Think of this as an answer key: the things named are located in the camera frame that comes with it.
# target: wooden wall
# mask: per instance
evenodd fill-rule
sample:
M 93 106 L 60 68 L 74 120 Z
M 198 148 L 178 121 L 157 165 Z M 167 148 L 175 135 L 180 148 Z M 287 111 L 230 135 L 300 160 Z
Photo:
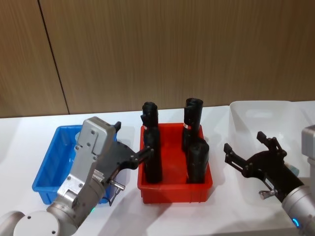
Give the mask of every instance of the wooden wall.
M 37 0 L 0 0 L 0 118 L 67 114 Z
M 315 100 L 314 0 L 39 2 L 71 114 L 140 110 L 148 100 L 183 107 L 191 96 L 205 106 Z M 49 54 L 42 44 L 37 51 Z M 25 79 L 50 75 L 43 94 L 56 89 L 62 98 L 51 57 L 39 61 L 46 67 Z M 65 112 L 50 101 L 46 112 Z

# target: red plastic bin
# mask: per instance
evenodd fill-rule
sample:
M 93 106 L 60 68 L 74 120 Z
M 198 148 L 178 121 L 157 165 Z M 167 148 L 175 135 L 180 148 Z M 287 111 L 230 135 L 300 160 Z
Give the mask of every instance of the red plastic bin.
M 144 166 L 138 171 L 138 188 L 145 204 L 150 203 L 192 203 L 205 202 L 210 196 L 212 177 L 209 164 L 205 183 L 186 183 L 187 166 L 185 153 L 182 151 L 183 123 L 159 124 L 161 138 L 161 158 L 163 180 L 158 184 L 146 182 Z M 143 131 L 141 127 L 140 149 L 143 149 Z M 199 136 L 203 138 L 200 126 Z

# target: black bottle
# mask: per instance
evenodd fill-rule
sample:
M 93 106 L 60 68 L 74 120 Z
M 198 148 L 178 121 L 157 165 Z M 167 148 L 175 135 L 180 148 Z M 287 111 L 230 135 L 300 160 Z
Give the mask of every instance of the black bottle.
M 187 153 L 188 148 L 198 138 L 203 101 L 188 98 L 184 107 L 184 128 L 182 133 L 182 150 Z
M 158 107 L 153 102 L 146 102 L 142 106 L 141 116 L 145 130 L 143 142 L 145 146 L 154 149 L 154 155 L 144 162 L 144 172 L 148 183 L 162 181 L 161 142 L 158 129 Z
M 187 154 L 188 183 L 204 183 L 209 160 L 209 145 L 198 138 L 189 147 Z

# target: white tabletop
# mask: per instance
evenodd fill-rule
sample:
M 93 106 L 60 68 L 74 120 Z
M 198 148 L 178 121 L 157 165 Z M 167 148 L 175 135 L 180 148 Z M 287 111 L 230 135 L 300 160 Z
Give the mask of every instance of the white tabletop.
M 297 104 L 315 123 L 315 101 Z M 121 121 L 118 140 L 139 151 L 140 115 L 137 111 L 0 119 L 0 216 L 12 210 L 27 214 L 47 208 L 32 191 L 32 183 L 58 126 L 82 124 L 92 116 L 108 123 Z M 183 109 L 159 110 L 160 123 L 183 122 L 183 117 Z M 75 235 L 297 235 L 280 203 L 272 208 L 244 201 L 235 170 L 224 162 L 228 119 L 228 106 L 203 109 L 201 124 L 210 145 L 214 183 L 207 202 L 145 205 L 137 188 L 138 171 L 127 170 L 120 173 L 127 183 L 125 191 L 111 207 L 98 205 Z

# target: blue plastic bin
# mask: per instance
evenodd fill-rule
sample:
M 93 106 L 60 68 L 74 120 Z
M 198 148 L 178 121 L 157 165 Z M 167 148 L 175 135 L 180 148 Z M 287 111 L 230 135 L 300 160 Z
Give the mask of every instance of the blue plastic bin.
M 80 132 L 82 125 L 60 126 L 56 129 L 43 162 L 32 185 L 45 204 L 50 205 L 57 197 L 57 191 L 70 173 L 74 158 L 75 135 Z M 111 198 L 113 191 L 108 187 L 105 197 Z M 107 203 L 102 199 L 99 204 Z

